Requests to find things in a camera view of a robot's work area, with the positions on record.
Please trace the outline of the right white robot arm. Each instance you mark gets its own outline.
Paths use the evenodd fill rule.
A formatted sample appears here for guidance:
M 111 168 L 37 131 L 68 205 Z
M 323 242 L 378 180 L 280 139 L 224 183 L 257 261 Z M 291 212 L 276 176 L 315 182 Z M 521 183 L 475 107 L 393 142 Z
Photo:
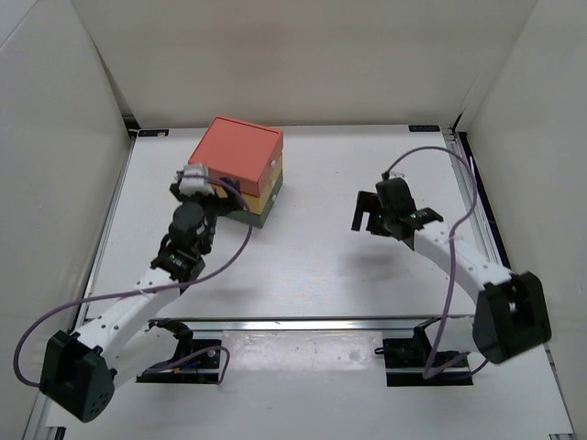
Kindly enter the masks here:
M 551 325 L 542 282 L 534 273 L 516 274 L 492 263 L 463 240 L 449 235 L 449 225 L 431 208 L 417 209 L 406 181 L 392 178 L 358 192 L 351 229 L 392 237 L 445 271 L 475 304 L 469 321 L 447 320 L 447 330 L 467 338 L 464 352 L 476 352 L 501 364 L 549 342 Z

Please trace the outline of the yellow drawer box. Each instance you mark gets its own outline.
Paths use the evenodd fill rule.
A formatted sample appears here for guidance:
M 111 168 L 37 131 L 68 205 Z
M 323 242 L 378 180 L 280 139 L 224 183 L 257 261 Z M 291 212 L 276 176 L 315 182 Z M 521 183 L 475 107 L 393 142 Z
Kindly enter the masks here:
M 282 176 L 282 156 L 275 161 L 275 166 L 271 169 L 271 174 L 263 187 L 254 188 L 253 184 L 243 177 L 238 177 L 241 193 L 243 194 L 250 211 L 260 215 L 272 194 L 277 189 L 278 180 Z

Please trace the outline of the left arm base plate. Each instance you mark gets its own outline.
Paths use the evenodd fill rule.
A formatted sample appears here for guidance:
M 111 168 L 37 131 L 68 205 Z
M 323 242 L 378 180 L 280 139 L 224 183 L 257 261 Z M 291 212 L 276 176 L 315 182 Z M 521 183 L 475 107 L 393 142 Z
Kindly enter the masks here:
M 136 377 L 137 383 L 220 385 L 226 375 L 229 353 L 218 338 L 194 334 L 186 323 L 174 319 L 150 321 L 149 329 L 171 333 L 177 344 L 171 358 Z

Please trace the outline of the red drawer box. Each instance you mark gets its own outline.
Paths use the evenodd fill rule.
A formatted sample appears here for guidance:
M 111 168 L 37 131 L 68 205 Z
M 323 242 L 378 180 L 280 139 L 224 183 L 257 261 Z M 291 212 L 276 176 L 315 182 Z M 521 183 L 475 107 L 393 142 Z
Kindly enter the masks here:
M 278 128 L 217 116 L 188 162 L 204 163 L 213 177 L 237 179 L 242 192 L 259 197 L 282 148 L 283 132 Z

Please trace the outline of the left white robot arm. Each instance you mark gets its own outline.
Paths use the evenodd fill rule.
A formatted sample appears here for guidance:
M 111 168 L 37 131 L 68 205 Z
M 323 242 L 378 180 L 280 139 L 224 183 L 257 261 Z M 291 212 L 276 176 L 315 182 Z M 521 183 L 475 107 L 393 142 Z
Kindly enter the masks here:
M 212 188 L 214 182 L 225 189 L 224 196 Z M 115 390 L 144 371 L 191 360 L 187 329 L 153 319 L 201 279 L 217 218 L 248 208 L 238 181 L 230 178 L 215 181 L 202 172 L 181 171 L 170 190 L 180 204 L 135 290 L 76 331 L 57 332 L 47 344 L 39 390 L 83 423 L 100 415 Z

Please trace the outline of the green drawer box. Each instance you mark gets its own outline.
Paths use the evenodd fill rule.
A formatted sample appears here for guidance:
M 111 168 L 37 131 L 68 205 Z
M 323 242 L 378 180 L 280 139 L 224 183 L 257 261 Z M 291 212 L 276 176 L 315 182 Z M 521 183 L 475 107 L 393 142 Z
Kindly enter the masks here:
M 280 173 L 279 176 L 267 186 L 266 191 L 261 198 L 244 194 L 250 208 L 250 214 L 245 210 L 241 210 L 233 212 L 227 217 L 242 224 L 252 223 L 254 227 L 263 228 L 279 195 L 280 189 L 282 188 L 282 182 L 283 176 Z

